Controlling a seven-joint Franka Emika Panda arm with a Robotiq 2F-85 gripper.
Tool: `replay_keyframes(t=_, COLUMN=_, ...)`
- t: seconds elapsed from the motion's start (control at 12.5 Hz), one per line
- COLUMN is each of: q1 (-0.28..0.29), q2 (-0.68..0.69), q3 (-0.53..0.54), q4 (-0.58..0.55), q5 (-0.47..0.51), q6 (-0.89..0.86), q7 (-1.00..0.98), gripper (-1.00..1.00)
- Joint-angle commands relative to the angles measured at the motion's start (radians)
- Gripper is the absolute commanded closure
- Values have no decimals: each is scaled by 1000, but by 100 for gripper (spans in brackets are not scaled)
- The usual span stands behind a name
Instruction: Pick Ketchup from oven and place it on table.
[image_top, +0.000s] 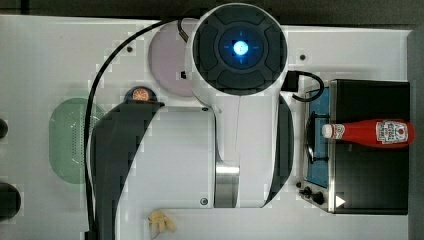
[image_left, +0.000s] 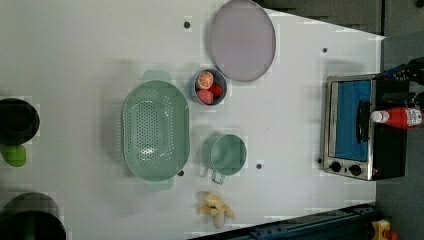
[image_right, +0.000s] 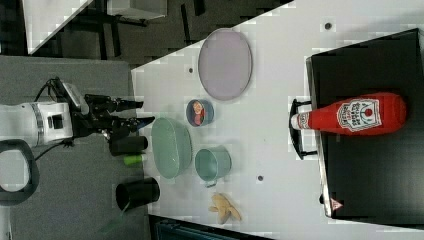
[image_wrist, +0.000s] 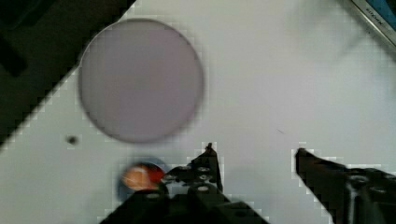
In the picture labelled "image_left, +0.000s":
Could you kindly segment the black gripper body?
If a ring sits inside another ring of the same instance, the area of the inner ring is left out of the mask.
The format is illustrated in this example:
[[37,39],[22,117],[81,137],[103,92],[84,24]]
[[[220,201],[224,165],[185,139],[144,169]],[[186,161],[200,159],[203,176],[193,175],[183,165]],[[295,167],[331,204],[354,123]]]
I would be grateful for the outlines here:
[[419,85],[423,85],[424,57],[412,59],[407,64],[401,64],[386,70],[384,78],[398,81],[412,81]]

